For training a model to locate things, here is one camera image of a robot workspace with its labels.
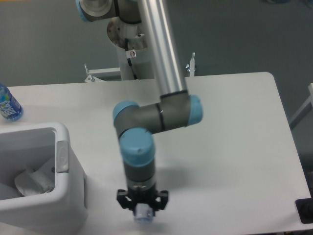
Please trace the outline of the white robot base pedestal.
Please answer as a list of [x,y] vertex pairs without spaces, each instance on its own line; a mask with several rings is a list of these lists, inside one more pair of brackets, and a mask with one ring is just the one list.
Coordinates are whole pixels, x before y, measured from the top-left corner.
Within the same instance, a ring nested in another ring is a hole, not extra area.
[[128,24],[114,17],[108,24],[107,35],[116,48],[122,80],[154,78],[142,23]]

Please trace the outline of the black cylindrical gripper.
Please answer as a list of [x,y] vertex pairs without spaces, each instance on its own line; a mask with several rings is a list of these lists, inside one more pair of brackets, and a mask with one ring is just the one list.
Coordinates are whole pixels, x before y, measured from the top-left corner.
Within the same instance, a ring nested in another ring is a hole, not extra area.
[[137,204],[148,204],[156,212],[165,210],[169,201],[169,191],[156,190],[156,181],[136,182],[127,180],[128,190],[118,189],[116,199],[123,209],[134,211]]

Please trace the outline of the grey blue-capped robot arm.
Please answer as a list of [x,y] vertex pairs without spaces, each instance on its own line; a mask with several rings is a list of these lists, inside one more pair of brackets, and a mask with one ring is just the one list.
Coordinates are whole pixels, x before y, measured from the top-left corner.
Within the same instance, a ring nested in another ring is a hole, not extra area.
[[83,21],[108,19],[107,34],[118,49],[121,77],[127,84],[153,79],[159,98],[122,101],[113,109],[127,189],[117,201],[136,220],[150,221],[165,209],[169,193],[156,188],[153,134],[201,122],[200,99],[190,95],[180,67],[165,0],[78,0]]

